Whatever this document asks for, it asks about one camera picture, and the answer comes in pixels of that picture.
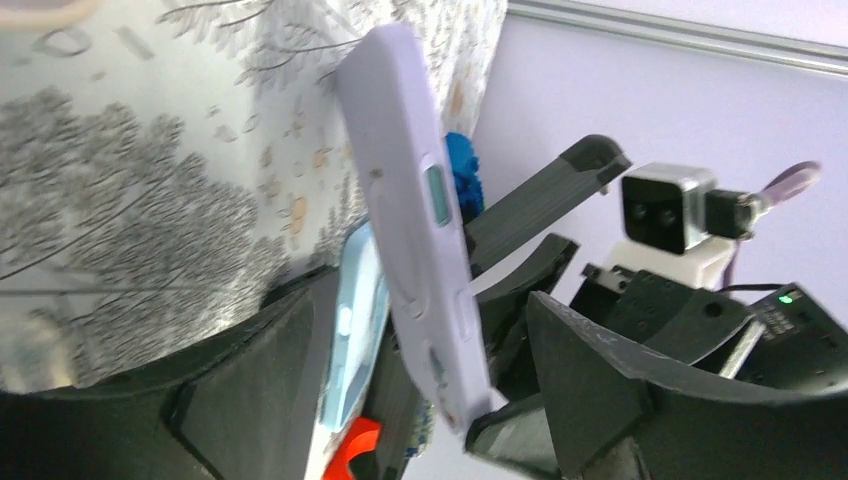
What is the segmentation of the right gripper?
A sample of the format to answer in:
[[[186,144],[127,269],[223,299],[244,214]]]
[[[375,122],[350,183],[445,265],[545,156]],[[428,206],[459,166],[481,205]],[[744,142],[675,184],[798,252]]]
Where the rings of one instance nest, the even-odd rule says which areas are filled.
[[[471,273],[495,266],[631,166],[607,136],[577,141],[466,224]],[[477,295],[491,383],[506,398],[535,395],[540,385],[563,474],[585,472],[629,439],[656,479],[846,477],[845,394],[715,375],[752,321],[750,307],[648,270],[589,264],[570,302],[577,313],[545,293],[578,249],[551,233]]]

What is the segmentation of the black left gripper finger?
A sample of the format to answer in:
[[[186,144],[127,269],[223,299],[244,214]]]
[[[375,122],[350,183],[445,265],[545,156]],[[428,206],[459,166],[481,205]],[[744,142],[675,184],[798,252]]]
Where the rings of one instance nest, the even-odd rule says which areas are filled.
[[[5,479],[301,479],[339,272],[271,291],[249,319],[94,386],[1,397]]]

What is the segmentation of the phone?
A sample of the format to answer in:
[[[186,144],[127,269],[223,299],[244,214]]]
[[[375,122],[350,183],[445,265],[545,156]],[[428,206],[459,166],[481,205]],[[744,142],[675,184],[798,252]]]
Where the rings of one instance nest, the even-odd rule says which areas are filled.
[[[388,318],[389,294],[370,222],[347,238],[339,273],[320,417],[333,433],[346,428],[366,396]]]
[[[409,25],[375,27],[335,78],[401,356],[422,396],[464,434],[491,411],[491,383],[420,42]]]

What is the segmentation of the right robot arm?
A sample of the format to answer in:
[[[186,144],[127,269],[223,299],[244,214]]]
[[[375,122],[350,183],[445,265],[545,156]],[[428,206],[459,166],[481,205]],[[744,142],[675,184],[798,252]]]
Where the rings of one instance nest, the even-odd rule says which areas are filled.
[[[847,330],[803,286],[731,281],[757,220],[815,184],[802,162],[755,192],[704,168],[633,168],[589,135],[466,227],[479,275],[613,181],[626,240],[552,289],[577,244],[547,234],[478,297],[507,402],[467,453],[531,479],[843,479]]]

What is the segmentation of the red plastic piece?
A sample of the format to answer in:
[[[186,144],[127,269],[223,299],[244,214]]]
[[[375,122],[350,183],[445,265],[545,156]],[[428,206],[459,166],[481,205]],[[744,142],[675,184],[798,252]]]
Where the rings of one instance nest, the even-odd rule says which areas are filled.
[[[364,453],[374,452],[381,433],[381,424],[377,421],[357,417],[329,462],[323,480],[353,480],[351,461]]]

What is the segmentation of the blue plastic object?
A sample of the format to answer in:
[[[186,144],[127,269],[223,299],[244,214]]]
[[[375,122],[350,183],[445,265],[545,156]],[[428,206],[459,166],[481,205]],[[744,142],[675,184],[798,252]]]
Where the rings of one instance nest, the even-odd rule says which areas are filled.
[[[485,209],[482,182],[478,176],[479,159],[471,140],[465,135],[449,132],[444,140],[463,222],[469,223]]]

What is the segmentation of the floral tablecloth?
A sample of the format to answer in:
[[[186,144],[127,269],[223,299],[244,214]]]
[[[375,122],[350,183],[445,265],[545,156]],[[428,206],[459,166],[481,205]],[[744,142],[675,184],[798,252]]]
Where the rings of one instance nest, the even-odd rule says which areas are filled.
[[[410,25],[470,133],[503,1],[1,5],[1,387],[87,387],[239,323],[363,203],[334,89]]]

